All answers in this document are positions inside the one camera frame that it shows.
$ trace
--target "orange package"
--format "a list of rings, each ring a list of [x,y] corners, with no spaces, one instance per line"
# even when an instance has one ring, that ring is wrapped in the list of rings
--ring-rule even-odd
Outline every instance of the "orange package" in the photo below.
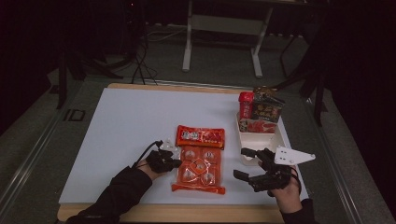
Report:
[[[177,181],[172,184],[172,191],[191,189],[225,194],[225,188],[220,184],[224,130],[180,125],[177,128],[177,145],[181,147],[182,164],[177,170]]]

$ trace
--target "dark background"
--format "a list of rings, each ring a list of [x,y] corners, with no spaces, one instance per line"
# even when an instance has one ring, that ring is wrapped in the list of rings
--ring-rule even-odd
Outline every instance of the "dark background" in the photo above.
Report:
[[[186,22],[185,0],[145,3],[150,24]],[[327,72],[326,88],[396,216],[396,6],[392,1],[333,5],[337,9],[330,11],[306,56]],[[205,2],[198,10],[207,11]],[[257,8],[227,10],[220,13],[260,17]],[[58,66],[60,37],[90,57],[103,55],[96,28],[88,1],[0,1],[0,134],[49,89],[46,75]]]

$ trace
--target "black sleeve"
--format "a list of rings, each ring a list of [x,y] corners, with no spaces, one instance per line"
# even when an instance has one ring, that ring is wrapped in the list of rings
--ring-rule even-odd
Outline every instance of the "black sleeve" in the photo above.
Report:
[[[315,221],[314,205],[312,199],[301,201],[303,209],[295,213],[282,213],[285,224],[318,224]]]
[[[96,203],[67,219],[65,224],[114,224],[140,202],[152,181],[139,169],[126,167],[112,178]]]

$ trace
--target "snack package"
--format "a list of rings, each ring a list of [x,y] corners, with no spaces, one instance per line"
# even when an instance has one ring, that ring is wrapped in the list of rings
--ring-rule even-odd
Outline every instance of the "snack package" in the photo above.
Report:
[[[176,145],[181,147],[182,163],[172,191],[190,189],[225,194],[221,185],[224,134],[224,129],[177,127]]]
[[[239,131],[274,133],[285,102],[272,95],[243,91],[239,94]]]

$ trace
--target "white metal table frame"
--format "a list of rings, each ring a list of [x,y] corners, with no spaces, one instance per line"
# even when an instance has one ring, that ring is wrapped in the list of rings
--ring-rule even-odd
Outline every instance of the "white metal table frame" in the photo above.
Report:
[[[250,50],[250,52],[251,58],[253,60],[255,76],[257,78],[262,78],[262,67],[260,65],[259,51],[262,47],[262,41],[264,40],[265,31],[267,30],[268,22],[271,18],[273,8],[269,7],[266,12],[264,21],[255,21],[193,14],[192,1],[193,0],[189,0],[189,14],[187,19],[187,43],[184,50],[182,70],[184,72],[190,71],[192,29],[241,35],[257,35],[257,44],[254,48]]]

